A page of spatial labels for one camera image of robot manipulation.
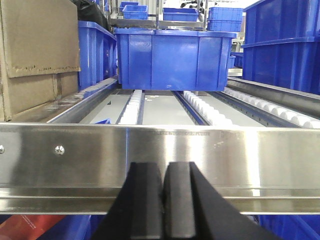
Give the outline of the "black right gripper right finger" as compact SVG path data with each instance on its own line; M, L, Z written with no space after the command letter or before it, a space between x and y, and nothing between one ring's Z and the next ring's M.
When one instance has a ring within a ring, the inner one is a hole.
M169 163L164 178L166 240L277 240L224 199L194 162Z

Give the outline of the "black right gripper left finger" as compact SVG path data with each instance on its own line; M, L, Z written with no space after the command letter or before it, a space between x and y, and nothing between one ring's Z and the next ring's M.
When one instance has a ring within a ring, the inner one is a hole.
M162 240L162 180L154 162L132 162L92 240Z

